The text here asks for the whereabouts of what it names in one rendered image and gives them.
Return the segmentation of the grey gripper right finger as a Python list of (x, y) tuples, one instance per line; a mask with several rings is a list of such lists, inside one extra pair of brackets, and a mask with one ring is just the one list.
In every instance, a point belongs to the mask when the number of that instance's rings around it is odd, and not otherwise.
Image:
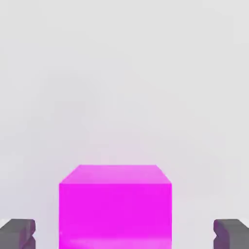
[(216, 219), (213, 249), (249, 249), (249, 228), (238, 219)]

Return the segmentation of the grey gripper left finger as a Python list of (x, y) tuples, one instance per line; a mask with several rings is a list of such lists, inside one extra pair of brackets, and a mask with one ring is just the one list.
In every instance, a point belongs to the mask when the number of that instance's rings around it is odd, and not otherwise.
[(36, 249), (33, 219), (0, 219), (0, 249)]

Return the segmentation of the small magenta cube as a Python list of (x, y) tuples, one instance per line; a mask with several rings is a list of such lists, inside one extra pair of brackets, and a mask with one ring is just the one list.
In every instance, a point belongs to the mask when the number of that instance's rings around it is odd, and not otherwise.
[(172, 183), (156, 165), (80, 165), (59, 184), (59, 249), (172, 249)]

